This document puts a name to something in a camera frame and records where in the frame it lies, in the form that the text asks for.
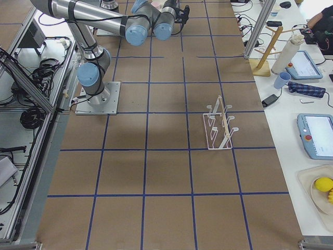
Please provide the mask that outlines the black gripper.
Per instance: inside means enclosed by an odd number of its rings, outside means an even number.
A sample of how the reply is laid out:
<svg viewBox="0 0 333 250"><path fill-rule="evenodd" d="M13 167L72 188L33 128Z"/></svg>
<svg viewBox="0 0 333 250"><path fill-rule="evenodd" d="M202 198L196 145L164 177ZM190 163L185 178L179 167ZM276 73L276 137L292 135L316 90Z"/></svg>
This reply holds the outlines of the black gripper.
<svg viewBox="0 0 333 250"><path fill-rule="evenodd" d="M189 5L186 5L184 9L176 9L176 23L186 24L189 19Z"/></svg>

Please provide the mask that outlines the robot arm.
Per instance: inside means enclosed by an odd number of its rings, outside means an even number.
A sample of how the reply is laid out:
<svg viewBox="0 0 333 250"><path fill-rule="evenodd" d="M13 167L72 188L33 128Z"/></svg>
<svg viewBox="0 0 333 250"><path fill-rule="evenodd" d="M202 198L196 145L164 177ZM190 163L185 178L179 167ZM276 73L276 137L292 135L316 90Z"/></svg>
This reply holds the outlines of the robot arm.
<svg viewBox="0 0 333 250"><path fill-rule="evenodd" d="M169 39L174 25L186 24L190 13L189 6L180 9L177 1L166 1L162 9L155 8L148 1L135 1L129 16L83 1L32 1L32 4L42 13L63 18L68 24L86 59L86 63L79 67L77 77L90 105L105 104L111 95L103 82L111 56L98 45L91 27L109 31L133 46L140 46L149 31L161 41Z"/></svg>

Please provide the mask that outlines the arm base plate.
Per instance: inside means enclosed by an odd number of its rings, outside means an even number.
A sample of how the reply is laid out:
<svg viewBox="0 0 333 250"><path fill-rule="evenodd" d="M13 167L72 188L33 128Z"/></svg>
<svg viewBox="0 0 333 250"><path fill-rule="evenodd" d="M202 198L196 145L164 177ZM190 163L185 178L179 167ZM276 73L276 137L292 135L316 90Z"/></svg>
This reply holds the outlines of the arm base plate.
<svg viewBox="0 0 333 250"><path fill-rule="evenodd" d="M118 110L121 82L104 82L104 91L92 97L89 101L85 97L85 90L81 87L82 101L76 105L76 115L116 115Z"/></svg>

